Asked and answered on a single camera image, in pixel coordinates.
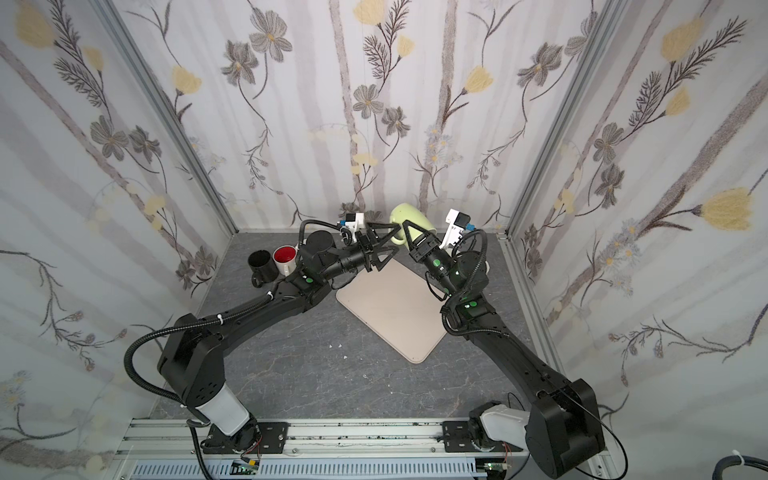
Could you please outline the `white cream mug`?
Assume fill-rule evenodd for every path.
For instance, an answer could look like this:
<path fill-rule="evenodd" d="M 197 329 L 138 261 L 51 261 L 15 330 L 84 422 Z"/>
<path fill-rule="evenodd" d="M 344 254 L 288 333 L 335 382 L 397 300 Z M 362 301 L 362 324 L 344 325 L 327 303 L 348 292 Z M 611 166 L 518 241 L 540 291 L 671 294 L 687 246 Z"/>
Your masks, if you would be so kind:
<path fill-rule="evenodd" d="M 298 249 L 292 245 L 280 246 L 274 250 L 272 258 L 279 273 L 283 277 L 288 277 L 297 267 Z"/>

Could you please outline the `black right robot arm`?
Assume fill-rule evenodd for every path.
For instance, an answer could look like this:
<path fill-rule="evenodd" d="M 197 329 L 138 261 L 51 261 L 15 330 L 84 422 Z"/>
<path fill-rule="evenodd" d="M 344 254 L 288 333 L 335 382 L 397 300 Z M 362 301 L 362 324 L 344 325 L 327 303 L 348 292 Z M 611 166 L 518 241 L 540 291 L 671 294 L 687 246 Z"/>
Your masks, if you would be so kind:
<path fill-rule="evenodd" d="M 440 315 L 447 333 L 482 350 L 526 397 L 525 446 L 543 473 L 558 479 L 603 452 L 604 434 L 612 430 L 600 418 L 593 388 L 540 359 L 486 299 L 486 233 L 473 230 L 446 252 L 434 233 L 415 222 L 404 221 L 402 230 L 411 258 L 445 292 Z"/>

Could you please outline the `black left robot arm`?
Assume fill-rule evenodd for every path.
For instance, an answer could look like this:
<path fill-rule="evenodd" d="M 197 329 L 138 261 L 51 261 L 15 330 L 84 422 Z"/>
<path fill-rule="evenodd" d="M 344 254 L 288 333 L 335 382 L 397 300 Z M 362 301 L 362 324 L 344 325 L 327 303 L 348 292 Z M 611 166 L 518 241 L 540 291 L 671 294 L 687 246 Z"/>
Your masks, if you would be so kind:
<path fill-rule="evenodd" d="M 335 241 L 341 224 L 319 220 L 313 224 L 316 231 L 298 236 L 294 270 L 262 296 L 203 318 L 187 314 L 174 325 L 135 340 L 124 354 L 125 372 L 136 385 L 188 409 L 196 418 L 189 428 L 210 427 L 228 453 L 257 452 L 264 435 L 258 420 L 227 384 L 226 356 L 256 334 L 320 304 L 335 278 L 360 269 L 381 270 L 398 250 L 390 241 L 401 229 L 397 223 L 367 224 L 343 247 Z M 139 348 L 160 337 L 167 341 L 157 369 L 166 388 L 144 379 L 134 366 Z"/>

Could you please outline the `beige rectangular tray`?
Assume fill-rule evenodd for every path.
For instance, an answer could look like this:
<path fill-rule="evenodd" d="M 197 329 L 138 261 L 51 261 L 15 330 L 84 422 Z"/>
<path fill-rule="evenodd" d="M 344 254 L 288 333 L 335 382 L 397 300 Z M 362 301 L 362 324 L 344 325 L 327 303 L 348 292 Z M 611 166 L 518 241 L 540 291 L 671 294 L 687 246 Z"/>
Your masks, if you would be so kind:
<path fill-rule="evenodd" d="M 412 364 L 424 362 L 446 335 L 441 303 L 423 277 L 396 260 L 380 271 L 361 271 L 336 298 Z"/>

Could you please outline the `black mug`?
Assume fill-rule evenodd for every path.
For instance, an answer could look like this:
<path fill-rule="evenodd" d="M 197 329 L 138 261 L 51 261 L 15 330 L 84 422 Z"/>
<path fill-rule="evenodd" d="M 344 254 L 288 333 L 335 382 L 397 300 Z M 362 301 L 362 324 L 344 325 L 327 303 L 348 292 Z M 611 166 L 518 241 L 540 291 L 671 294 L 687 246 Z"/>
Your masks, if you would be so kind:
<path fill-rule="evenodd" d="M 247 258 L 247 264 L 251 270 L 251 283 L 254 288 L 262 288 L 279 276 L 278 267 L 267 250 L 252 252 Z"/>

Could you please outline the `light green mug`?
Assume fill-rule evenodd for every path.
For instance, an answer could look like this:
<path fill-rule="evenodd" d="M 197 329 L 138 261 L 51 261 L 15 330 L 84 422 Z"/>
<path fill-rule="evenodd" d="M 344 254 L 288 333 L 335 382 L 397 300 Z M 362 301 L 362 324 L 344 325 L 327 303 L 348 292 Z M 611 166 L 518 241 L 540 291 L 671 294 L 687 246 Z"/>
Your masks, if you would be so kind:
<path fill-rule="evenodd" d="M 389 220 L 391 223 L 398 223 L 401 225 L 401 230 L 391 239 L 391 242 L 397 246 L 405 245 L 405 238 L 402 233 L 402 222 L 404 220 L 416 221 L 424 226 L 426 226 L 428 222 L 431 223 L 431 221 L 417 207 L 409 203 L 401 203 L 397 205 L 391 211 Z M 433 234 L 435 234 L 436 228 L 432 223 L 431 225 L 434 227 Z"/>

